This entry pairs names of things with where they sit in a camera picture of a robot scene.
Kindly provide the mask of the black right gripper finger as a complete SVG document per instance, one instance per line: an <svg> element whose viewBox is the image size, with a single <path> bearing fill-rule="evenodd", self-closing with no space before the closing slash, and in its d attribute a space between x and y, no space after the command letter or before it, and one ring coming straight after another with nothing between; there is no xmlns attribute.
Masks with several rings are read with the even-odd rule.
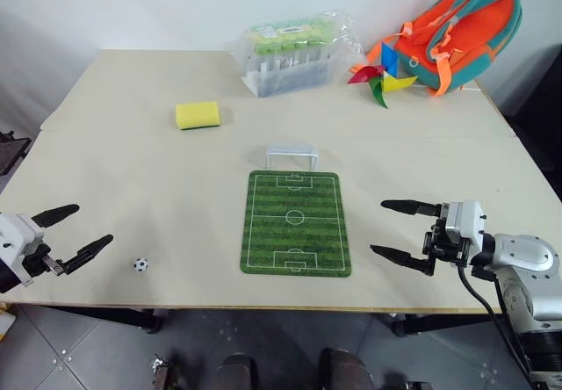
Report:
<svg viewBox="0 0 562 390"><path fill-rule="evenodd" d="M427 276L434 275L436 258L433 255L429 255L424 259L418 259L412 257L410 253L390 247L371 244L370 248L375 254L384 257L394 264L419 271Z"/></svg>
<svg viewBox="0 0 562 390"><path fill-rule="evenodd" d="M387 199L380 205L386 209L408 215L426 215L439 218L442 206L440 204L430 204L412 199Z"/></svg>

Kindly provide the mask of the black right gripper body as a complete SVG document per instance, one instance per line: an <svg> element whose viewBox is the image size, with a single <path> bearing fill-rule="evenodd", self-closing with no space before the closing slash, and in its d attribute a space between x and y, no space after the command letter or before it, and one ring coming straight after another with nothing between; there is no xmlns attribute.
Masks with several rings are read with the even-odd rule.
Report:
<svg viewBox="0 0 562 390"><path fill-rule="evenodd" d="M440 260L457 267L466 267L466 239L446 231L445 219L439 218L424 236L422 254L426 255L426 272L434 272L436 261Z"/></svg>

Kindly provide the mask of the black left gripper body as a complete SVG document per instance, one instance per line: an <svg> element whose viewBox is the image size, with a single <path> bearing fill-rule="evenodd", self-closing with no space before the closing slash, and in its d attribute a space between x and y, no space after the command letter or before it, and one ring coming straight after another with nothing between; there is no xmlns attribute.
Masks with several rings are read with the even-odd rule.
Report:
<svg viewBox="0 0 562 390"><path fill-rule="evenodd" d="M22 263L25 271L31 277L38 277L45 272L61 275L61 265L50 256L50 252L50 247L41 243L34 253L25 256Z"/></svg>

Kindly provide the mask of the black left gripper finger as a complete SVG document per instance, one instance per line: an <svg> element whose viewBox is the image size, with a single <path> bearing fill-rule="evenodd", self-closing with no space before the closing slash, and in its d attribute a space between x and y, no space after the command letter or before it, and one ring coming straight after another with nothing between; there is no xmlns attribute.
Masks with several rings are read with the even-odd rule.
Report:
<svg viewBox="0 0 562 390"><path fill-rule="evenodd" d="M63 262L58 260L57 263L61 266L64 274L70 275L72 272L92 261L112 241L113 235L105 235L80 249L76 255L68 261Z"/></svg>
<svg viewBox="0 0 562 390"><path fill-rule="evenodd" d="M40 228L50 228L53 225L65 220L71 214L76 213L79 209L80 206L77 204L59 206L34 215L32 217L32 221Z"/></svg>

